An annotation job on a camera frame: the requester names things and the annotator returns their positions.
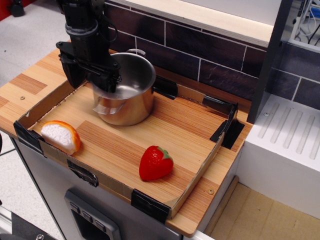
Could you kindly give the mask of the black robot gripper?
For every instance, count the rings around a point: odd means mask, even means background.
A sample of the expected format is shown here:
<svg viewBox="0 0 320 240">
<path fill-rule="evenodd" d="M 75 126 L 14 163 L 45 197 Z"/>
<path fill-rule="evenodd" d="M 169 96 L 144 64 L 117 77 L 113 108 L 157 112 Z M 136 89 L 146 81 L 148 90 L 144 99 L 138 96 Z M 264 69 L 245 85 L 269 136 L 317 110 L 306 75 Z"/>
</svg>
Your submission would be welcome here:
<svg viewBox="0 0 320 240">
<path fill-rule="evenodd" d="M 73 88 L 78 88 L 86 79 L 98 89 L 115 93 L 122 77 L 118 63 L 109 53 L 109 22 L 66 22 L 65 31 L 70 42 L 59 41 L 59 60 L 63 71 Z"/>
</svg>

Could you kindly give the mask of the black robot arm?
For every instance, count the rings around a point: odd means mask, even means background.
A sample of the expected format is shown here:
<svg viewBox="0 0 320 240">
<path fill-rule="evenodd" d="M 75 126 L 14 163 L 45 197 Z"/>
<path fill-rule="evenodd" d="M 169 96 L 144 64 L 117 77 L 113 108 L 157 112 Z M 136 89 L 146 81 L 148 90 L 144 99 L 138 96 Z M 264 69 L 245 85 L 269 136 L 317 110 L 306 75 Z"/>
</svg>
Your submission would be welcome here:
<svg viewBox="0 0 320 240">
<path fill-rule="evenodd" d="M 110 55 L 109 26 L 103 0 L 59 0 L 57 4 L 65 17 L 69 42 L 59 41 L 59 59 L 73 88 L 85 80 L 103 91 L 114 93 L 121 81 L 120 64 Z"/>
</svg>

